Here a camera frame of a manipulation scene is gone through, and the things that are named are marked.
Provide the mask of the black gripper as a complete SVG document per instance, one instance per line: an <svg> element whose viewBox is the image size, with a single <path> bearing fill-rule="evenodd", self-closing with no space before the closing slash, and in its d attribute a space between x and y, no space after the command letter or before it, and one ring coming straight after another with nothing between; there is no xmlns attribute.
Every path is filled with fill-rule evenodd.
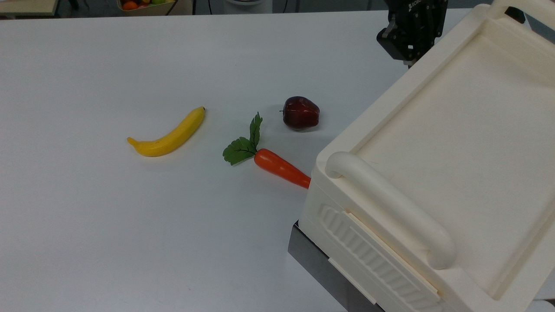
<svg viewBox="0 0 555 312"><path fill-rule="evenodd" d="M448 0L387 0L386 5L390 23L376 41L394 60L408 61L411 68L442 35Z"/></svg>

